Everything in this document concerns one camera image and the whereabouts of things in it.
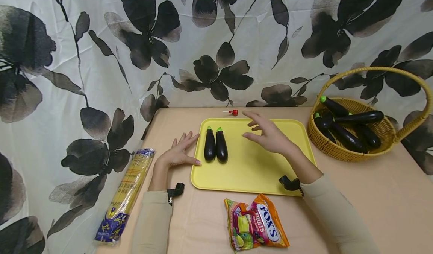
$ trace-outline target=right hand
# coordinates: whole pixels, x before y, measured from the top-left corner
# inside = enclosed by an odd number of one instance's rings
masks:
[[[296,146],[270,119],[252,111],[243,111],[242,114],[253,120],[248,123],[249,127],[255,126],[252,129],[253,131],[262,131],[261,136],[246,132],[242,135],[246,139],[256,142],[265,150],[275,152],[276,154],[285,154],[288,150]]]

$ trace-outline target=spaghetti package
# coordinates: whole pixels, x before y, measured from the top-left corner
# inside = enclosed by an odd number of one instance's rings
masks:
[[[98,243],[114,245],[120,240],[152,163],[154,152],[151,148],[145,148],[139,149],[134,155],[96,233],[94,240]]]
[[[230,245],[235,252],[258,246],[290,246],[275,206],[259,194],[251,205],[225,199]]]

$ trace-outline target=white fabric backdrop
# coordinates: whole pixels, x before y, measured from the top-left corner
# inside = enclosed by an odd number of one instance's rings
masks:
[[[431,86],[432,10],[433,0],[0,0],[2,253],[92,253],[158,108],[310,106],[330,75],[364,65]],[[365,100],[399,127],[425,105],[391,73],[326,95]],[[404,145],[433,175],[431,115]]]

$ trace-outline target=beige tablecloth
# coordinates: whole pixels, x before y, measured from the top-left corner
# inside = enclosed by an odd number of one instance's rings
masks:
[[[228,108],[165,108],[159,110],[143,148],[156,150],[156,158],[170,148],[183,132],[199,131],[209,117],[226,117]],[[307,125],[310,108],[254,108],[268,118],[296,119]],[[345,163],[330,158],[311,144],[319,168],[328,174],[364,219],[382,254],[433,253],[433,184],[417,166],[404,146],[362,163]],[[189,155],[194,155],[192,148]],[[250,203],[254,194],[205,191],[194,188],[190,166],[173,169],[172,188],[185,183],[185,192],[174,200],[168,254],[233,253],[227,233],[225,198]],[[142,192],[150,182],[145,180]],[[270,196],[280,216],[290,248],[256,248],[245,253],[328,254],[338,253],[315,215],[302,198]],[[120,243],[100,246],[97,254],[127,254],[137,220],[139,196]]]

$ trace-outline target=fox's fruits candy bag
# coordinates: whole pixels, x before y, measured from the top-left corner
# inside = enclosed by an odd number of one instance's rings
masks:
[[[277,210],[265,195],[259,194],[251,205],[229,199],[224,203],[229,214],[230,245],[235,252],[258,246],[290,246]]]

